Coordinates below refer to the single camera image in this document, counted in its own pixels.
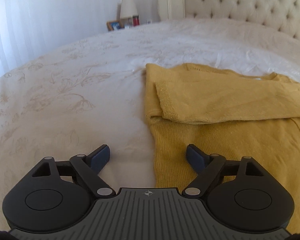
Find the white curtain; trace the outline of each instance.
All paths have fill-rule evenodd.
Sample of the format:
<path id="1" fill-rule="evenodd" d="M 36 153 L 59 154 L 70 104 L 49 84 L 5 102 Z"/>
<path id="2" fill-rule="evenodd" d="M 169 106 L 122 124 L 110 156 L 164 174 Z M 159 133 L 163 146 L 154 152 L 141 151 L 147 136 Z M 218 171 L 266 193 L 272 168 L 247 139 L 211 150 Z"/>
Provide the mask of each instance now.
<path id="1" fill-rule="evenodd" d="M 98 33 L 121 0 L 0 0 L 0 77 L 49 51 Z"/>

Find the triangular cutout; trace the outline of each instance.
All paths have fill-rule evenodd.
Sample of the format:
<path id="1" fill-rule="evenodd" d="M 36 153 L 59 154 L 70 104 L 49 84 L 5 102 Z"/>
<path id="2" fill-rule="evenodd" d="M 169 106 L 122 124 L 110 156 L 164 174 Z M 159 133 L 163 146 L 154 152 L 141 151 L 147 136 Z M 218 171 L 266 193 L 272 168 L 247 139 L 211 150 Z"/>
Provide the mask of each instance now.
<path id="1" fill-rule="evenodd" d="M 35 171 L 32 177 L 42 177 L 42 176 L 50 176 L 50 166 L 49 163 L 43 163 L 41 166 Z"/>
<path id="2" fill-rule="evenodd" d="M 246 169 L 247 176 L 263 176 L 262 172 L 253 163 L 247 163 Z"/>

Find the bed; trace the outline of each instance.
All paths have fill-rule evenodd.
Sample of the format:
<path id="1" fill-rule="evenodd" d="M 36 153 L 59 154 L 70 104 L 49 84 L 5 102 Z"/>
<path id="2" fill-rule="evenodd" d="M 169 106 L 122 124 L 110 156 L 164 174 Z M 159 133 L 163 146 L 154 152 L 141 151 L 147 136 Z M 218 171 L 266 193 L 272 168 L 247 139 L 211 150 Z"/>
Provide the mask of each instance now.
<path id="1" fill-rule="evenodd" d="M 300 82 L 300 0 L 159 0 L 162 22 L 60 47 L 0 78 L 1 204 L 43 157 L 68 160 L 102 144 L 100 176 L 115 190 L 154 187 L 144 118 L 145 65 L 184 62 L 270 72 Z"/>

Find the white bedspread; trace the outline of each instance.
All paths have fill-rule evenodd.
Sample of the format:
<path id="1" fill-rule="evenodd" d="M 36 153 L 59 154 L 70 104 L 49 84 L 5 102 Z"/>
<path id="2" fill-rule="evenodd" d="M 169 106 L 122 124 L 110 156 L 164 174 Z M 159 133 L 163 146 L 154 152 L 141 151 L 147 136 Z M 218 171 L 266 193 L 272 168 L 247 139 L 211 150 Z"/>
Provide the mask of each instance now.
<path id="1" fill-rule="evenodd" d="M 144 121 L 146 63 L 184 62 L 300 82 L 300 44 L 284 33 L 229 19 L 184 20 L 121 30 L 63 46 L 0 78 L 0 229 L 5 194 L 43 157 L 68 160 L 102 144 L 101 177 L 153 187 L 154 140 Z"/>

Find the white lampshade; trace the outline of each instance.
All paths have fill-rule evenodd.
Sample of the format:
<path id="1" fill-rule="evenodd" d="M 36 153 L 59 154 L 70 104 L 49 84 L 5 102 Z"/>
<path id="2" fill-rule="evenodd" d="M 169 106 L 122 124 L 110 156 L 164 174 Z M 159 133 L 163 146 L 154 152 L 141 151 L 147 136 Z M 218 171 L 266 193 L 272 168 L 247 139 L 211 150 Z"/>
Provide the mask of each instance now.
<path id="1" fill-rule="evenodd" d="M 122 0 L 120 19 L 132 18 L 138 15 L 136 4 L 133 0 Z"/>

